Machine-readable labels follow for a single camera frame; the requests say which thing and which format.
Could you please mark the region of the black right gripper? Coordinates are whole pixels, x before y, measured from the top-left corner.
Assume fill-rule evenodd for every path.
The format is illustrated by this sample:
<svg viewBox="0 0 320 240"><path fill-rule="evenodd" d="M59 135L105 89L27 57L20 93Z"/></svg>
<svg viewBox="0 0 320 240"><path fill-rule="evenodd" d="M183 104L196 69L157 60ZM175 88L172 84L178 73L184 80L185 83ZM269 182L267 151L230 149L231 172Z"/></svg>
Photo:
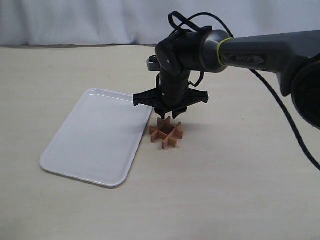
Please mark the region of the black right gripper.
<svg viewBox="0 0 320 240"><path fill-rule="evenodd" d="M133 94L133 105L153 107L161 119L165 119L166 114L172 112L172 118L176 119L187 111L187 107L201 102L207 103L208 92L189 88L190 74L189 70L184 70L172 76L163 69L160 70L156 76L155 88Z"/></svg>

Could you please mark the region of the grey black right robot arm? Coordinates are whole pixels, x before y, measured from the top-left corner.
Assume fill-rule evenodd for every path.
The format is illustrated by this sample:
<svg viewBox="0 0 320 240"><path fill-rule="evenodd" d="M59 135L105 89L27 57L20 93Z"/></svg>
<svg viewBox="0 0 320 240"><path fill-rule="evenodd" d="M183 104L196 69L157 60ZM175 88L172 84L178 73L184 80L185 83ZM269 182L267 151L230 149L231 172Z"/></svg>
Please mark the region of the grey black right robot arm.
<svg viewBox="0 0 320 240"><path fill-rule="evenodd" d="M155 46L147 62L157 71L155 88L135 93L145 105L176 118L191 105L207 103L205 91L190 88L192 71L221 73L228 67L273 73L280 93L291 96L299 115L320 126L320 33L317 30L233 38L226 31L203 27L179 30Z"/></svg>

